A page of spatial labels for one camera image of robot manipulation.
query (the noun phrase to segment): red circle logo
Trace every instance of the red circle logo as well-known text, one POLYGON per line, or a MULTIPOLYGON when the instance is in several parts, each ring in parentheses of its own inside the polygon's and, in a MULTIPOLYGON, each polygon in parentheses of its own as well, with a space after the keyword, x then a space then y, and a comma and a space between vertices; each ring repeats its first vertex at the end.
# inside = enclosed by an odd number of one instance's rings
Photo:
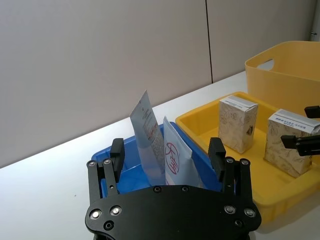
POLYGON ((166 165, 176 175, 179 172, 179 153, 176 146, 167 142, 164 152, 166 165))

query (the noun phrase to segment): cardboard box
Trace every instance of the cardboard box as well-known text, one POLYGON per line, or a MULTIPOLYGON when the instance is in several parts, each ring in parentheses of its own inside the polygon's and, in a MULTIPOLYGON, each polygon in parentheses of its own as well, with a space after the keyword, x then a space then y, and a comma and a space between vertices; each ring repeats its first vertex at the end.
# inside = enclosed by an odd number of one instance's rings
POLYGON ((219 103, 219 133, 223 144, 242 154, 254 140, 258 104, 236 96, 219 103))
POLYGON ((300 156, 296 149, 285 148, 281 136, 303 138, 319 133, 319 121, 280 109, 268 119, 264 159, 297 178, 308 171, 312 159, 310 156, 300 156))

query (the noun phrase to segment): yellow bin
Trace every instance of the yellow bin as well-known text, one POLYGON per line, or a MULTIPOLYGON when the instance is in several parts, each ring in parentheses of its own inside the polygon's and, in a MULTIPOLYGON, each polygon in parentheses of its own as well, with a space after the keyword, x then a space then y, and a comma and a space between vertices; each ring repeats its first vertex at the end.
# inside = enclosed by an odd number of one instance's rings
MULTIPOLYGON (((250 160, 253 200, 265 224, 320 188, 320 166, 314 161, 308 172, 294 178, 265 161, 268 118, 278 109, 243 92, 235 92, 233 95, 258 104, 252 147, 242 154, 227 146, 225 149, 227 156, 236 160, 250 160)), ((210 138, 218 136, 220 99, 193 109, 175 120, 206 153, 210 138)))
POLYGON ((305 115, 320 105, 320 42, 286 41, 245 62, 248 93, 277 108, 305 115), (272 69, 259 65, 273 60, 272 69))

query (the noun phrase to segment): table surface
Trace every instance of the table surface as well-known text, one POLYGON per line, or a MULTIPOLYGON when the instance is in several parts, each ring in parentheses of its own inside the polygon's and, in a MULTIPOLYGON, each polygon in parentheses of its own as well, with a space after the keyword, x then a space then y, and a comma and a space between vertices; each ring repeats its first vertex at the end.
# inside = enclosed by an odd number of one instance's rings
MULTIPOLYGON (((247 92, 238 73, 153 108, 159 124, 219 97, 247 92)), ((89 207, 86 163, 114 138, 134 135, 129 118, 0 169, 0 239, 92 240, 85 226, 89 207)), ((250 233, 251 240, 320 239, 320 192, 274 222, 250 233)))

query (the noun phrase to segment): plastic bag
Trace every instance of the plastic bag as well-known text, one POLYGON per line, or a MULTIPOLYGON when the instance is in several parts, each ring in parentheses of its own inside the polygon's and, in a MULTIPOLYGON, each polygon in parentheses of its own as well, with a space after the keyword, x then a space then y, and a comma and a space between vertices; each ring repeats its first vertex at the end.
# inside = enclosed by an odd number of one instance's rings
POLYGON ((164 138, 152 110, 147 91, 130 115, 141 166, 151 185, 165 184, 164 138))
POLYGON ((165 181, 167 185, 190 185, 203 188, 192 159, 192 150, 170 124, 163 119, 165 181))

